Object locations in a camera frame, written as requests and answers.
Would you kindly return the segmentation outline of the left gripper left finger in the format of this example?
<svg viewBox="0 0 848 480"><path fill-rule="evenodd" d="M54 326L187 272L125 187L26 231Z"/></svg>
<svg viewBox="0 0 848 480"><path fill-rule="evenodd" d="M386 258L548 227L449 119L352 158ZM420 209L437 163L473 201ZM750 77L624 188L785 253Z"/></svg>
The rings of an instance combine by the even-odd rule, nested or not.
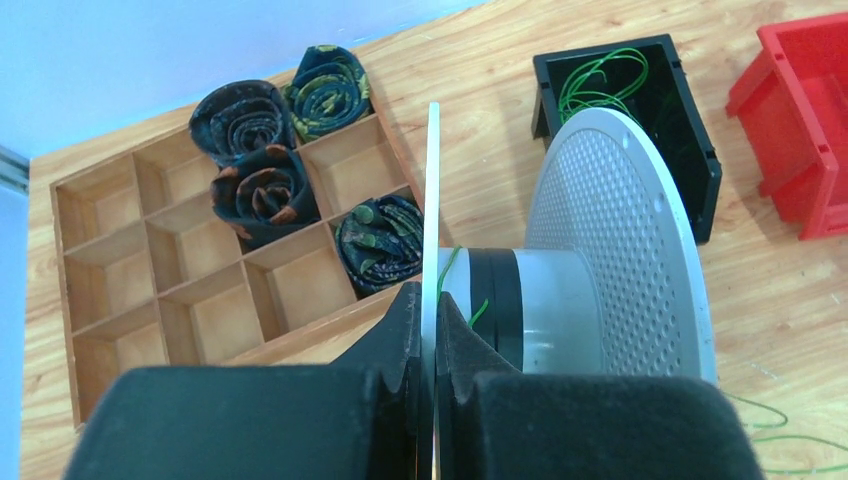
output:
<svg viewBox="0 0 848 480"><path fill-rule="evenodd" d="M415 479L421 286L325 365L144 367L101 398L68 479Z"/></svg>

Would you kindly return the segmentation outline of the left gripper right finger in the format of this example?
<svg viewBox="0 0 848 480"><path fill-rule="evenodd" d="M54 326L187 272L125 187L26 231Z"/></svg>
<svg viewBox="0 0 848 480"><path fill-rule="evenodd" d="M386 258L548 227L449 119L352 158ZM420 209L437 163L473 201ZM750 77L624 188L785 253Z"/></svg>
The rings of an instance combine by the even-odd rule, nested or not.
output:
<svg viewBox="0 0 848 480"><path fill-rule="evenodd" d="M524 374L439 299L444 479L759 479L730 402L687 377Z"/></svg>

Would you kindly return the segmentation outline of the grey filament spool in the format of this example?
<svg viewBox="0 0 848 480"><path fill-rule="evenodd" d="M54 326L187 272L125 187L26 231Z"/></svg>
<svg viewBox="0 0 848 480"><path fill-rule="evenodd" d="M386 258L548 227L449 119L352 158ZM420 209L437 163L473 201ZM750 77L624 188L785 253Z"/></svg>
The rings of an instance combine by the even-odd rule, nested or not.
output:
<svg viewBox="0 0 848 480"><path fill-rule="evenodd" d="M606 108L555 135L519 249L439 244L440 108L429 108L421 279L419 464L438 458L439 299L523 373L717 379L702 267L681 197L647 134Z"/></svg>

